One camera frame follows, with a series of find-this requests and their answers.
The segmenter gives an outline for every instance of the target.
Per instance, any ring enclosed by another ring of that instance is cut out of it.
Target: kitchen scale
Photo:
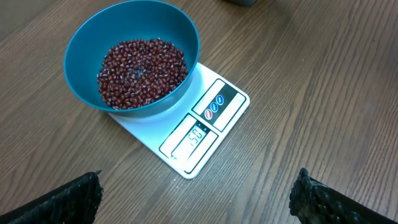
[[[247,94],[200,63],[192,76],[181,99],[159,114],[110,114],[186,179],[199,174],[250,104]]]

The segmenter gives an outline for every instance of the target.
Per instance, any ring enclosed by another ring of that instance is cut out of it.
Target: black object
[[[240,4],[242,6],[252,6],[256,0],[228,0],[230,2],[233,2],[235,4]]]
[[[91,224],[101,203],[103,188],[97,172],[77,179],[0,216],[0,223]]]
[[[303,224],[397,224],[311,178],[304,168],[292,188],[289,208]]]

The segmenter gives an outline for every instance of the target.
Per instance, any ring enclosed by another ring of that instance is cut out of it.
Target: red bean
[[[183,52],[160,38],[128,40],[112,46],[97,74],[103,101],[116,110],[153,103],[187,76]]]

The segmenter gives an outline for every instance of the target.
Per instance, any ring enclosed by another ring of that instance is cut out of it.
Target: digital number
[[[198,141],[199,141],[199,140],[198,140],[197,138],[195,138],[195,137],[191,138],[191,133],[189,133],[188,138],[191,139],[192,141],[195,140],[195,141],[196,141],[195,144],[197,144]]]
[[[191,146],[195,147],[198,145],[199,141],[202,139],[203,134],[198,130],[198,127],[193,127],[192,131],[188,134],[189,140],[191,140]]]
[[[201,139],[203,136],[198,132],[198,130],[196,129],[196,128],[194,128],[193,130],[192,130],[192,133],[193,134],[195,134],[197,137],[198,137],[198,139]]]

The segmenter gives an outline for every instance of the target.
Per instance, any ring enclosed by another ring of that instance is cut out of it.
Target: table surface
[[[0,2],[0,214],[102,170],[96,223],[298,223],[300,168],[398,221],[398,1],[170,0],[199,61],[251,97],[185,180],[63,77],[79,26],[117,0]]]

